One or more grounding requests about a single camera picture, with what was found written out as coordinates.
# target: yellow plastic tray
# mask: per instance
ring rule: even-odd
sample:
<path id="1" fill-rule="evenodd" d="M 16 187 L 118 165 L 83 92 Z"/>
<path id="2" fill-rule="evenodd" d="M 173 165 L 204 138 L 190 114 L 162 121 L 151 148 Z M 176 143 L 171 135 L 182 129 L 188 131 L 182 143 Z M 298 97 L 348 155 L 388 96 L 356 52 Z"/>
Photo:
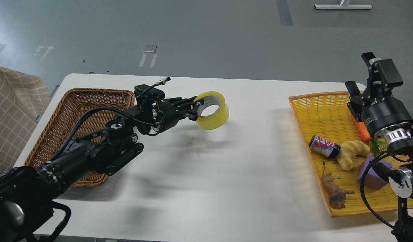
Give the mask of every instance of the yellow plastic tray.
<path id="1" fill-rule="evenodd" d="M 329 215 L 331 217 L 338 217 L 370 213 L 362 201 L 360 183 L 357 181 L 360 165 L 366 158 L 355 157 L 353 159 L 353 170 L 345 171 L 335 159 L 329 159 L 319 153 L 311 152 L 308 147 L 308 143 L 314 134 L 337 144 L 348 140 L 362 140 L 347 108 L 347 103 L 349 102 L 348 92 L 313 93 L 291 96 L 288 100 L 290 101 L 299 130 L 306 142 L 305 147 L 313 172 L 317 178 L 321 197 Z M 385 158 L 385 161 L 392 163 L 393 168 L 403 164 L 391 157 Z M 326 164 L 326 173 L 332 172 L 333 176 L 341 176 L 341 179 L 334 180 L 335 184 L 342 189 L 354 190 L 356 192 L 356 194 L 347 195 L 345 208 L 343 209 L 334 209 L 329 206 L 329 194 L 323 188 L 320 181 L 323 173 L 323 162 Z M 397 195 L 389 185 L 380 190 L 365 186 L 365 195 L 369 205 L 376 212 L 397 210 Z M 413 208 L 413 201 L 411 199 L 408 200 L 408 207 Z"/>

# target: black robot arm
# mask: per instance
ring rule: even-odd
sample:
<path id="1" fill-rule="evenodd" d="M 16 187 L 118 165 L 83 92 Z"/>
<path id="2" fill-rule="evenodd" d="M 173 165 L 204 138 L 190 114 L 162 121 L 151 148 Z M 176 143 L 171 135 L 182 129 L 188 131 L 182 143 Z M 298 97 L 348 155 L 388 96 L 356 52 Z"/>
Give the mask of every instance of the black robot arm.
<path id="1" fill-rule="evenodd" d="M 155 87 L 164 85 L 163 78 L 153 86 L 135 87 L 137 105 L 127 110 L 93 109 L 85 113 L 61 145 L 58 153 L 40 167 L 16 167 L 0 174 L 0 241 L 12 242 L 27 238 L 36 241 L 33 232 L 53 216 L 53 209 L 65 211 L 64 220 L 45 241 L 53 241 L 67 224 L 71 210 L 54 202 L 74 183 L 90 172 L 112 176 L 139 155 L 144 146 L 138 142 L 135 128 L 141 134 L 155 136 L 179 120 L 197 120 L 203 99 L 165 99 Z M 74 137 L 88 117 L 101 110 L 114 111 L 114 118 L 104 129 L 83 137 Z M 100 136 L 100 142 L 92 141 Z"/>
<path id="2" fill-rule="evenodd" d="M 392 234 L 398 241 L 413 241 L 413 217 L 407 212 L 407 199 L 413 199 L 413 120 L 404 104 L 392 96 L 392 89 L 401 86 L 403 81 L 391 59 L 376 58 L 372 52 L 363 53 L 362 59 L 369 69 L 366 89 L 360 93 L 354 81 L 345 83 L 350 94 L 348 108 L 356 121 L 364 122 L 371 137 L 385 139 L 388 148 L 382 153 L 384 156 L 379 155 L 366 167 L 360 184 L 360 192 L 369 210 L 393 228 Z M 407 155 L 411 163 L 394 170 L 376 163 L 380 158 L 388 155 Z M 398 195 L 399 218 L 394 226 L 381 219 L 370 208 L 364 196 L 364 176 L 371 167 L 381 178 L 390 183 Z"/>

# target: wicker basket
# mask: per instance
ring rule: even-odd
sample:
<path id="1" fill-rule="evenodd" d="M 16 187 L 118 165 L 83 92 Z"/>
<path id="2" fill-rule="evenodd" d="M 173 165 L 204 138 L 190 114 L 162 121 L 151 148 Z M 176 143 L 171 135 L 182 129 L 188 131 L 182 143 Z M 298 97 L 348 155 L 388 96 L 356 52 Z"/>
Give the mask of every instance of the wicker basket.
<path id="1" fill-rule="evenodd" d="M 317 178 L 320 193 L 331 217 L 348 216 L 362 213 L 370 213 L 360 196 L 360 183 L 357 181 L 360 165 L 365 157 L 353 159 L 352 171 L 343 170 L 336 160 L 331 160 L 316 152 L 311 152 L 308 143 L 314 134 L 329 141 L 341 144 L 348 140 L 361 140 L 360 135 L 353 124 L 351 113 L 347 108 L 349 101 L 348 92 L 323 92 L 308 95 L 291 96 L 288 98 L 297 125 L 306 141 L 306 149 L 313 172 Z M 385 159 L 393 164 L 393 168 L 402 165 L 401 162 L 388 157 Z M 333 176 L 341 176 L 341 180 L 335 179 L 334 183 L 342 189 L 354 190 L 356 194 L 347 195 L 344 209 L 333 209 L 329 206 L 329 194 L 323 189 L 320 178 L 323 174 L 323 162 L 326 172 L 332 172 Z M 376 212 L 397 210 L 397 196 L 389 185 L 375 190 L 365 187 L 365 195 Z M 408 200 L 408 207 L 413 208 L 413 201 Z"/>
<path id="2" fill-rule="evenodd" d="M 25 161 L 25 165 L 39 167 L 57 153 L 71 130 L 85 112 L 99 107 L 128 109 L 133 106 L 135 95 L 128 90 L 76 88 L 65 93 L 56 107 L 47 126 L 36 141 L 35 146 Z M 83 136 L 105 127 L 113 112 L 101 111 L 90 118 L 78 129 L 75 136 Z M 90 173 L 73 187 L 95 187 L 102 185 L 107 175 Z"/>

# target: tape roll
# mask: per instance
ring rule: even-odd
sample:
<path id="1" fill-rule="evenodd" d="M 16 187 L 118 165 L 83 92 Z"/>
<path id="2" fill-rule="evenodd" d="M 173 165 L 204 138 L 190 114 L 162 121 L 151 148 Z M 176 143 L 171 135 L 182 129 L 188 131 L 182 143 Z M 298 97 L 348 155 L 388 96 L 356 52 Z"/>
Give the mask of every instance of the tape roll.
<path id="1" fill-rule="evenodd" d="M 198 118 L 196 124 L 205 130 L 213 130 L 222 126 L 229 118 L 229 107 L 225 98 L 219 92 L 204 92 L 197 96 L 194 101 L 203 99 L 203 105 L 197 110 Z M 217 105 L 219 108 L 211 115 L 202 116 L 202 112 L 209 106 Z"/>

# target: brown wicker basket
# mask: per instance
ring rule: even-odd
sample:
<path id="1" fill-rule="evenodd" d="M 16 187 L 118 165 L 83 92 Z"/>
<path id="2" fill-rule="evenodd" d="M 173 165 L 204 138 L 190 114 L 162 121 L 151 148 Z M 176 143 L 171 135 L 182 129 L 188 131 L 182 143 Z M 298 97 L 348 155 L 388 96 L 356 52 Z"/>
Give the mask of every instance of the brown wicker basket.
<path id="1" fill-rule="evenodd" d="M 57 153 L 71 130 L 85 112 L 99 107 L 128 109 L 133 106 L 135 94 L 128 90 L 76 88 L 65 93 L 56 107 L 47 126 L 36 141 L 35 146 L 25 161 L 25 165 L 39 167 Z M 90 118 L 78 129 L 75 136 L 83 136 L 105 127 L 113 112 L 101 111 Z M 73 187 L 95 187 L 102 185 L 107 175 L 90 173 Z"/>

